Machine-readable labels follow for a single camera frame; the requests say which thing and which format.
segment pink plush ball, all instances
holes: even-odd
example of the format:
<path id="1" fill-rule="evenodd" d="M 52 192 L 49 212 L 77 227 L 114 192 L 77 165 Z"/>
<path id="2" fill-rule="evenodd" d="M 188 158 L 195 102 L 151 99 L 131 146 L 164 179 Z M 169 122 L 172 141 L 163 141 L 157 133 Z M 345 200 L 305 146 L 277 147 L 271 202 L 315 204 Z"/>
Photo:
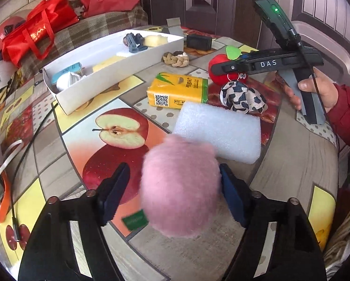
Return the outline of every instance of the pink plush ball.
<path id="1" fill-rule="evenodd" d="M 145 156 L 141 203 L 150 225 L 168 237 L 195 237 L 215 214 L 220 171 L 210 144 L 170 134 Z"/>

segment plaid blanket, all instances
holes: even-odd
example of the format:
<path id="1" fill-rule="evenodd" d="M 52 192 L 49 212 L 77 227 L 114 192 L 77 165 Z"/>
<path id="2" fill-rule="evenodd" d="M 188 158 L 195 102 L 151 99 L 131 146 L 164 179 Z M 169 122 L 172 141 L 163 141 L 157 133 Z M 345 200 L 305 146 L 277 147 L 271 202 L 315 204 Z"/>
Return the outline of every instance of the plaid blanket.
<path id="1" fill-rule="evenodd" d="M 55 44 L 44 60 L 38 60 L 29 51 L 21 60 L 23 78 L 27 80 L 33 77 L 39 69 L 81 45 L 118 31 L 145 25 L 147 14 L 139 5 L 131 11 L 113 11 L 81 20 L 55 34 Z M 49 43 L 49 38 L 45 38 L 36 45 L 43 52 Z"/>

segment hand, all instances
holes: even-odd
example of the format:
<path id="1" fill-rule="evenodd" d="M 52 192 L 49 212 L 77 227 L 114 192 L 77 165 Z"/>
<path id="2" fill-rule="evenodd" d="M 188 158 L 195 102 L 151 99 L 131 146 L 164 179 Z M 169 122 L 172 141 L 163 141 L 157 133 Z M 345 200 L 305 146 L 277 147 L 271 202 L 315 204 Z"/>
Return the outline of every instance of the hand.
<path id="1" fill-rule="evenodd" d="M 324 104 L 326 113 L 328 113 L 338 102 L 338 90 L 329 77 L 323 74 L 320 70 L 316 68 L 313 69 L 321 100 Z M 300 81 L 297 85 L 301 91 L 316 93 L 312 76 Z M 294 94 L 294 91 L 288 85 L 284 85 L 283 90 L 288 95 L 290 102 L 294 105 L 295 109 L 301 110 L 301 100 Z"/>

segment white cardboard box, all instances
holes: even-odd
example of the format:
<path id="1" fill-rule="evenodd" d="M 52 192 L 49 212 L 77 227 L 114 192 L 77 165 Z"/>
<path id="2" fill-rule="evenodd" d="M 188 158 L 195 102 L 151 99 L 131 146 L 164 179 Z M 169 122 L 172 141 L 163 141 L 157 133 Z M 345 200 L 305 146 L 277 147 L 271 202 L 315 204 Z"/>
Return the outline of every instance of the white cardboard box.
<path id="1" fill-rule="evenodd" d="M 123 38 L 128 33 L 133 33 L 134 35 L 140 33 L 143 37 L 162 35 L 168 38 L 168 43 L 133 54 L 123 44 Z M 160 62 L 165 52 L 182 51 L 183 49 L 184 39 L 176 35 L 151 31 L 125 30 L 99 38 L 64 54 L 43 68 L 43 79 L 64 113 L 69 115 L 88 100 L 114 84 Z M 126 58 L 92 73 L 94 65 L 115 55 Z M 64 91 L 59 93 L 53 92 L 50 87 L 52 76 L 77 62 L 81 63 L 84 68 L 84 75 L 87 76 Z"/>

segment qr code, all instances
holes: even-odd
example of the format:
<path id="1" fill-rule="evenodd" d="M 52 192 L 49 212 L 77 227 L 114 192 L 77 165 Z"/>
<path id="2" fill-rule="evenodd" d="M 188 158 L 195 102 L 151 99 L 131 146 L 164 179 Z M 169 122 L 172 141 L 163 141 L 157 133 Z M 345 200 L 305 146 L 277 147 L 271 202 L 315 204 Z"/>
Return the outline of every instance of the qr code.
<path id="1" fill-rule="evenodd" d="M 169 97 L 168 95 L 157 95 L 155 94 L 155 105 L 168 107 L 169 106 Z"/>

